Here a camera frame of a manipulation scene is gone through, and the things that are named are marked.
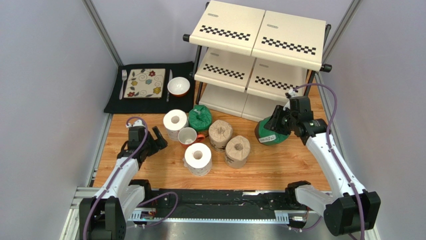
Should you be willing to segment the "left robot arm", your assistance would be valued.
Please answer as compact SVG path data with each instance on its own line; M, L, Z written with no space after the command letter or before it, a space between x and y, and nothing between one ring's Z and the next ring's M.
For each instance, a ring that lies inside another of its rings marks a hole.
M81 240L123 240L127 221L146 193L147 180L134 180L142 163L168 145L157 126L153 133L144 125L131 125L128 140L117 155L115 167L103 186L79 205Z

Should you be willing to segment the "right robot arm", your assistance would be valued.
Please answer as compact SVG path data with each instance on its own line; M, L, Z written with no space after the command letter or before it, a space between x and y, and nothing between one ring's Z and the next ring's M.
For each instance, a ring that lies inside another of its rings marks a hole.
M374 228L381 199L375 191L367 191L354 176L327 132L327 123L315 119L307 96L289 98L277 105L264 128L278 134L294 133L319 163L331 189L331 195L315 189L307 181L288 184L290 204L306 206L320 214L334 236L352 234Z

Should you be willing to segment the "green roll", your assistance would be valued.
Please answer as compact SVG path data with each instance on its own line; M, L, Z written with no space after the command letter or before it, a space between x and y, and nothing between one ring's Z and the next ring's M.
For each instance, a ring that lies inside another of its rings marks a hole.
M189 126L198 134L209 136L209 128L213 123L210 110L205 105L195 105L188 113Z
M254 134L257 141L265 146L273 146L280 144L289 138L289 134L279 134L272 130L265 128L265 124L268 122L269 117L259 121L254 129Z

